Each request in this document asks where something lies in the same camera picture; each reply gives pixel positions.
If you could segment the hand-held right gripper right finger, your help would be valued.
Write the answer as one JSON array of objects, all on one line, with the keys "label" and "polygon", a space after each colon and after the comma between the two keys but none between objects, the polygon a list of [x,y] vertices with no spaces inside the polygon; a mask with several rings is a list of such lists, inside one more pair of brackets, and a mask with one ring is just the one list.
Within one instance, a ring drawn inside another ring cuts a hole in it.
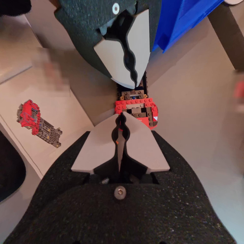
[{"label": "hand-held right gripper right finger", "polygon": [[120,115],[125,139],[120,172],[143,176],[152,172],[168,171],[168,165],[151,130],[127,112]]}]

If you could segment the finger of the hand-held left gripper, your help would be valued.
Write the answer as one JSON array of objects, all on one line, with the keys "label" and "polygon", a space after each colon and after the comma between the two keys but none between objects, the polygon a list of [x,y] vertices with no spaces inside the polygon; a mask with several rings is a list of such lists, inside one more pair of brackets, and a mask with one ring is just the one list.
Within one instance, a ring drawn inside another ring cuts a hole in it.
[{"label": "finger of the hand-held left gripper", "polygon": [[111,79],[123,87],[134,89],[135,82],[124,62],[124,49],[117,40],[102,39],[94,50],[111,75]]},{"label": "finger of the hand-held left gripper", "polygon": [[144,75],[150,57],[149,10],[137,14],[126,34],[127,46],[134,56],[134,71],[137,74],[134,85],[126,85],[129,89],[137,87]]}]

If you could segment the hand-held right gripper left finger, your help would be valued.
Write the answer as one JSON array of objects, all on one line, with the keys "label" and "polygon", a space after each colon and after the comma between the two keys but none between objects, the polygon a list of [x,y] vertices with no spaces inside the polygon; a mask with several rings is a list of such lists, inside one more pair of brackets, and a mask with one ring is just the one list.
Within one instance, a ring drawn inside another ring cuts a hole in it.
[{"label": "hand-held right gripper left finger", "polygon": [[72,171],[99,176],[118,176],[118,124],[115,114],[96,125],[79,152]]}]

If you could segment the blue plastic bin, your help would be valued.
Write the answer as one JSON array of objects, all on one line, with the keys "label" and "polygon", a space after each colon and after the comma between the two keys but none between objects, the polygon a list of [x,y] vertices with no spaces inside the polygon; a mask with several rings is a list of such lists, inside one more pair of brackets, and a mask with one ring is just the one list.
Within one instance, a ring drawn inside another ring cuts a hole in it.
[{"label": "blue plastic bin", "polygon": [[160,47],[164,53],[222,2],[223,0],[162,0],[152,51]]}]

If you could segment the red and black lego car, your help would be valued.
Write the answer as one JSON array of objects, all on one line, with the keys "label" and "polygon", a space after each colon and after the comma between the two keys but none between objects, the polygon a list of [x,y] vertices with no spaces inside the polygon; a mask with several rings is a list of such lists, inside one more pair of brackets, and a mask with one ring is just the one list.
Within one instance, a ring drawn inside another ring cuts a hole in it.
[{"label": "red and black lego car", "polygon": [[129,89],[117,84],[118,99],[115,102],[115,114],[127,112],[144,123],[150,130],[158,123],[158,108],[148,95],[147,74],[144,75],[138,87]]}]

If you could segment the lego instruction booklet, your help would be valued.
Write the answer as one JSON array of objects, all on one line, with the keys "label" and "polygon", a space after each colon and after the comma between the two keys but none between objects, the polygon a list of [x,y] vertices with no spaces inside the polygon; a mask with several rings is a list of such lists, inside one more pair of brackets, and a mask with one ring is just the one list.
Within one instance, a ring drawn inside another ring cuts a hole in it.
[{"label": "lego instruction booklet", "polygon": [[[42,67],[44,60],[48,63],[47,49],[41,47],[22,17],[1,17],[1,125],[24,160],[43,178],[54,161],[93,124],[67,83],[60,82],[58,88],[51,78],[48,85]],[[43,119],[61,129],[61,147],[56,149],[17,122],[19,105],[29,99],[39,106]]]}]

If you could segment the black quilted pad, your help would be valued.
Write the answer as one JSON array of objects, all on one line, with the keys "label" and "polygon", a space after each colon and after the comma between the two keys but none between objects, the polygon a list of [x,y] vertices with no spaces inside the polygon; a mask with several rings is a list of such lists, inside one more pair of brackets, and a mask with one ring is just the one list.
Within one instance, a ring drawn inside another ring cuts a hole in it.
[{"label": "black quilted pad", "polygon": [[0,132],[0,201],[22,185],[26,177],[25,164],[2,132]]}]

